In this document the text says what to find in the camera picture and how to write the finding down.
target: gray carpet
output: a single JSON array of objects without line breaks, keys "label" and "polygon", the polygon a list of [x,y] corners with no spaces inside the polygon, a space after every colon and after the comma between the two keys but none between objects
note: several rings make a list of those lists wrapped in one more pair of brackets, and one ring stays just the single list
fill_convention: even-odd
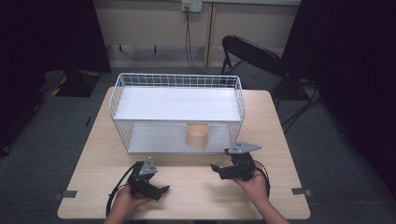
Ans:
[{"label": "gray carpet", "polygon": [[[218,74],[220,68],[201,68]],[[78,163],[106,90],[121,72],[193,74],[188,68],[114,68],[102,75],[90,98],[54,97],[47,91],[38,112],[0,158],[0,223],[102,223],[57,217],[60,201]],[[59,73],[48,74],[49,79]],[[286,120],[303,101],[283,101]],[[311,209],[292,223],[396,223],[396,204],[360,153],[342,136],[335,116],[319,103],[305,111],[286,134]]]}]

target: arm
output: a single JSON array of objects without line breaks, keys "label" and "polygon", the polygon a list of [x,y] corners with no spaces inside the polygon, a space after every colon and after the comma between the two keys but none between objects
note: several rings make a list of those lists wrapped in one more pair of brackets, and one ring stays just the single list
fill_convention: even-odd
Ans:
[{"label": "arm", "polygon": [[121,224],[132,216],[138,206],[150,201],[149,198],[136,198],[132,195],[131,188],[124,186],[117,192],[114,204],[104,224]]},{"label": "arm", "polygon": [[233,180],[245,192],[248,199],[254,204],[257,210],[268,224],[289,223],[270,203],[267,197],[265,178],[260,171],[255,170],[254,176],[249,181],[242,179]]}]

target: black curtain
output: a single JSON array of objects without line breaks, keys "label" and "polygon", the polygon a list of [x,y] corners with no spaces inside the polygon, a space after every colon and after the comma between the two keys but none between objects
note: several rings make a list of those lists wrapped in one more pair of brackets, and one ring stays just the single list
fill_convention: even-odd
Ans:
[{"label": "black curtain", "polygon": [[396,198],[396,3],[302,0],[283,54],[319,84],[348,139]]},{"label": "black curtain", "polygon": [[0,30],[0,137],[37,94],[46,72],[71,67],[111,73],[92,0],[2,1]]}]

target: white wire rack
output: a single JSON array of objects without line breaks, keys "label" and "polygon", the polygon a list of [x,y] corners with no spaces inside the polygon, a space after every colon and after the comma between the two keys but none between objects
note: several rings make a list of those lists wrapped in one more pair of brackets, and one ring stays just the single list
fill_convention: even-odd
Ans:
[{"label": "white wire rack", "polygon": [[[245,117],[239,77],[122,73],[110,117],[129,153],[223,153]],[[208,123],[206,148],[186,145],[188,123]]]}]

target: cable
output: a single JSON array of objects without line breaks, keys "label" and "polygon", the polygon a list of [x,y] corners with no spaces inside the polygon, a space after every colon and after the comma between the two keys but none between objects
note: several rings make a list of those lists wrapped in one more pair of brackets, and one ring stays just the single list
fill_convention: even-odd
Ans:
[{"label": "cable", "polygon": [[260,171],[260,173],[262,173],[262,175],[264,176],[265,184],[266,184],[266,187],[267,187],[267,196],[270,197],[271,185],[270,185],[270,177],[268,175],[267,169],[265,169],[264,165],[261,162],[259,162],[259,161],[255,161],[255,162],[257,162],[259,165],[261,165],[262,169],[265,171],[264,172],[262,169],[258,168],[257,166],[254,166],[254,168],[256,170]]},{"label": "cable", "polygon": [[[295,113],[290,118],[288,118],[286,121],[282,122],[282,124],[281,124],[281,126],[284,126],[285,124],[289,123],[292,120],[291,125],[289,125],[289,127],[283,132],[284,134],[286,134],[289,131],[289,129],[294,124],[294,122],[297,120],[297,118],[299,118],[308,108],[312,109],[312,106],[316,105],[318,102],[321,101],[321,97],[319,97],[316,101],[313,102],[313,99],[315,98],[317,91],[318,91],[318,87],[315,86],[314,92],[312,93],[312,96],[309,98],[308,102],[298,109],[291,110],[291,111],[295,111]],[[288,111],[287,113],[281,115],[280,117],[283,117],[283,116],[289,114],[291,111]]]},{"label": "cable", "polygon": [[200,70],[197,68],[192,60],[191,57],[191,39],[190,39],[190,17],[189,17],[189,7],[184,7],[186,11],[186,20],[187,20],[187,30],[186,30],[186,56],[187,56],[187,63],[189,67],[196,73],[200,75],[209,75],[207,72]]},{"label": "cable", "polygon": [[117,191],[119,191],[119,189],[120,189],[122,186],[126,186],[126,185],[127,185],[127,184],[125,184],[125,185],[120,186],[122,180],[125,178],[125,176],[128,175],[129,172],[131,172],[131,170],[133,170],[133,169],[136,167],[137,164],[138,164],[138,162],[136,162],[134,165],[132,165],[132,166],[125,172],[125,174],[124,174],[124,175],[122,176],[122,178],[120,179],[119,183],[116,185],[116,187],[113,189],[113,191],[111,191],[111,193],[108,195],[108,200],[107,200],[107,205],[106,205],[106,217],[107,217],[108,214],[110,213],[111,204],[113,203],[113,199],[114,199],[114,196],[116,195]]},{"label": "cable", "polygon": [[[308,62],[308,59],[311,57],[312,50],[313,50],[314,46],[317,44],[318,35],[319,35],[321,29],[323,28],[324,22],[327,20],[329,14],[330,14],[330,11],[332,10],[332,7],[333,7],[334,3],[335,3],[335,0],[332,0],[331,4],[330,4],[330,6],[329,6],[329,9],[327,10],[327,12],[326,12],[326,14],[325,14],[325,16],[324,16],[324,18],[323,18],[323,21],[321,22],[321,24],[320,24],[320,26],[319,26],[319,28],[318,28],[318,31],[315,33],[315,35],[314,35],[314,37],[313,37],[313,41],[312,41],[311,45],[309,46],[309,51],[308,51],[308,53],[307,53],[307,55],[306,55],[306,57],[305,57],[305,59],[304,59],[303,66],[302,66],[302,68],[301,68],[301,70],[300,70],[299,79],[301,79],[302,76],[303,76],[303,72],[304,72],[304,70],[305,70],[305,68],[306,68],[306,64],[307,64],[307,62]],[[311,102],[312,102],[313,96],[308,100],[308,103],[307,103],[307,104],[305,104],[303,107],[301,107],[301,108],[299,109],[299,110],[301,110],[300,112],[298,112],[298,113],[296,112],[291,118],[289,118],[287,121],[285,121],[284,123],[282,123],[282,126],[283,126],[284,124],[286,124],[287,122],[289,122],[291,119],[294,118],[294,121],[291,123],[291,125],[292,125],[292,124],[297,120],[297,118],[299,118],[300,115],[301,115],[308,107],[311,108],[313,105],[315,105],[316,103],[318,103],[318,100],[317,100],[317,101],[314,102],[312,105],[310,105]],[[287,130],[284,132],[284,134],[286,134],[286,133],[288,132],[288,130],[290,129],[291,125],[287,128]]]}]

